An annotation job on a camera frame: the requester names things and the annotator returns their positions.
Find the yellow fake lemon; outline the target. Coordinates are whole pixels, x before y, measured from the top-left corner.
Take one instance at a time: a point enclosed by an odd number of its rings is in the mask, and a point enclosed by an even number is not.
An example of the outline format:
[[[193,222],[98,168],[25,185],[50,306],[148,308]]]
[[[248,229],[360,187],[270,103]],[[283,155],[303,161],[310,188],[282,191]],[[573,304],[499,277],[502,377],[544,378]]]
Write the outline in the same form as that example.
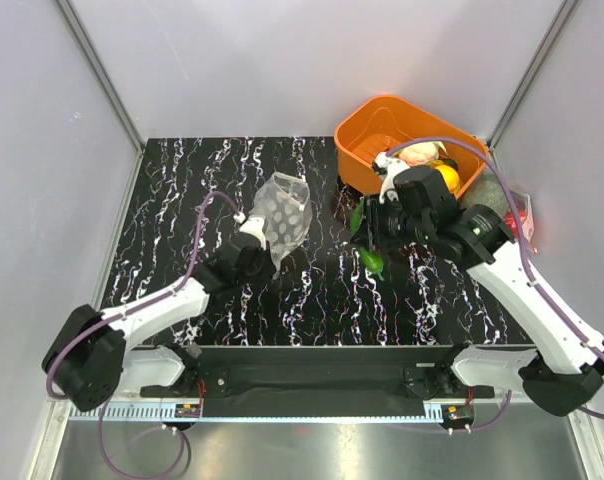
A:
[[[458,172],[453,167],[444,164],[437,165],[434,169],[442,176],[448,191],[453,195],[457,195],[461,187]]]

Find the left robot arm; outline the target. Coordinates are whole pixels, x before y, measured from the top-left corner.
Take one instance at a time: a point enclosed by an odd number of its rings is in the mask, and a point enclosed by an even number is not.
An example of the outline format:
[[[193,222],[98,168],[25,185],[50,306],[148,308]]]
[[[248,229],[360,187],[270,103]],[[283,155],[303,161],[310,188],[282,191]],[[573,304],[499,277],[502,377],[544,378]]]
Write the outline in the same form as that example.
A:
[[[267,240],[236,233],[211,258],[196,261],[182,277],[150,295],[104,310],[76,307],[42,360],[47,393],[82,412],[126,387],[163,386],[178,396],[190,394],[198,372],[184,356],[171,347],[144,351],[140,344],[273,274],[271,250]]]

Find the green fake cucumber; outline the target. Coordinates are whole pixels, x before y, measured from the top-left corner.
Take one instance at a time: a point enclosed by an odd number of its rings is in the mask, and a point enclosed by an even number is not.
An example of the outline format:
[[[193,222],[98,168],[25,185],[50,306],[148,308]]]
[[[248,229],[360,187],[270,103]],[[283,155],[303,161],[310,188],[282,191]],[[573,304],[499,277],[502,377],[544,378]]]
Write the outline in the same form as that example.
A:
[[[366,197],[362,196],[350,215],[349,230],[351,243],[356,246],[360,260],[366,270],[380,280],[383,280],[384,262],[374,251],[372,240],[369,238],[369,228],[365,218]]]

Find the clear polka dot zip bag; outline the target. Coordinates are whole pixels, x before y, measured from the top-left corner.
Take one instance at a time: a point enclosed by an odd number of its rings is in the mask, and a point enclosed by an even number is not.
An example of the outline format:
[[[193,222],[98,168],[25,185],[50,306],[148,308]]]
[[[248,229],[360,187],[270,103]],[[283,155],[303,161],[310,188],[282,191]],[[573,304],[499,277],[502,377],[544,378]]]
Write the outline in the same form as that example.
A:
[[[264,234],[277,271],[284,258],[305,241],[313,212],[308,184],[291,175],[275,172],[254,199],[251,214],[264,219]]]

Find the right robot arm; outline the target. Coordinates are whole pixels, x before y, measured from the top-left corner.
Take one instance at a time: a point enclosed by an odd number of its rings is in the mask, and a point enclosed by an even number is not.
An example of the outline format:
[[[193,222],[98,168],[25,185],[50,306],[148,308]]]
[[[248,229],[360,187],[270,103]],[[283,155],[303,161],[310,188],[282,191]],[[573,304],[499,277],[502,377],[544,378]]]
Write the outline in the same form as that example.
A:
[[[526,332],[527,350],[455,346],[423,377],[419,396],[458,396],[487,386],[524,393],[558,417],[583,407],[604,383],[604,336],[545,289],[512,230],[490,207],[459,205],[428,166],[378,167],[381,191],[363,198],[353,243],[369,250],[428,246],[490,292]]]

